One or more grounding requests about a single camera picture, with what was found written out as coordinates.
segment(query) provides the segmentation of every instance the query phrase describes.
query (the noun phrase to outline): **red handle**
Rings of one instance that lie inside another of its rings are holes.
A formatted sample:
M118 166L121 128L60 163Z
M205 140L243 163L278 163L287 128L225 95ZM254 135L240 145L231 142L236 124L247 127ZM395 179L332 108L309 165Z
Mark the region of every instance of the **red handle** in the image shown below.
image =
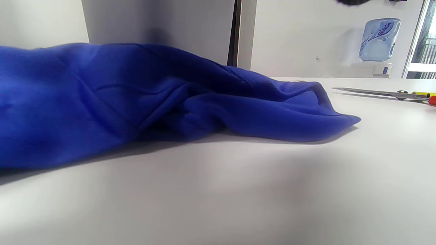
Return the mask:
M436 96L432 96L432 97L430 97L429 103L430 103L431 105L436 105Z

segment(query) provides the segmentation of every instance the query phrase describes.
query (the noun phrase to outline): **bottle label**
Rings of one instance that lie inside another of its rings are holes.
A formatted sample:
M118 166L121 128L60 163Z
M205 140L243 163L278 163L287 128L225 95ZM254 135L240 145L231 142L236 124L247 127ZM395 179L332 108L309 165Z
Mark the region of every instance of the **bottle label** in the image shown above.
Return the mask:
M394 22L387 22L387 23L385 21L381 22L378 31L372 34L371 36L369 36L368 38L366 38L365 40L363 40L362 45L360 45L359 56L362 55L363 49L365 48L366 44L368 44L370 41L378 37L388 34L390 31L392 31L393 27L394 27Z

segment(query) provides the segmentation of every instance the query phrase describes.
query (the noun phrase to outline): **white table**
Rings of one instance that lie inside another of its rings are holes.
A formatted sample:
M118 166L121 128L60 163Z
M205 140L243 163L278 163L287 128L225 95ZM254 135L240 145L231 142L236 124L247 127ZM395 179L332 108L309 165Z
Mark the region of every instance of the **white table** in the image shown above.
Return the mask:
M218 134L3 177L0 243L436 244L436 107L329 89L436 91L436 81L305 80L362 122L321 143Z

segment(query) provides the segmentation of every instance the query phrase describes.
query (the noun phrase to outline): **blue fabric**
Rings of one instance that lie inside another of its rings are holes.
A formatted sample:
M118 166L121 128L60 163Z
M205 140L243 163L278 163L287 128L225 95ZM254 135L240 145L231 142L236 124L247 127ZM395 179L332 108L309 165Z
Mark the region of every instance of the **blue fabric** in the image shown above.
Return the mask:
M50 168L134 140L322 140L357 123L316 82L278 82L165 46L0 47L0 167Z

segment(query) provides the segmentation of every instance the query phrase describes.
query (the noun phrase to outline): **gray wall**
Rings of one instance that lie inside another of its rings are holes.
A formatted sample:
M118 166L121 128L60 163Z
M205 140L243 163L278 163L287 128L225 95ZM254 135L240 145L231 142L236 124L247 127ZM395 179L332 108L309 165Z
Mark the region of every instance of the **gray wall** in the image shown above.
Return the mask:
M91 43L158 43L227 63L234 0L82 0Z
M254 23L257 0L242 0L239 32L238 67L250 70L253 53Z

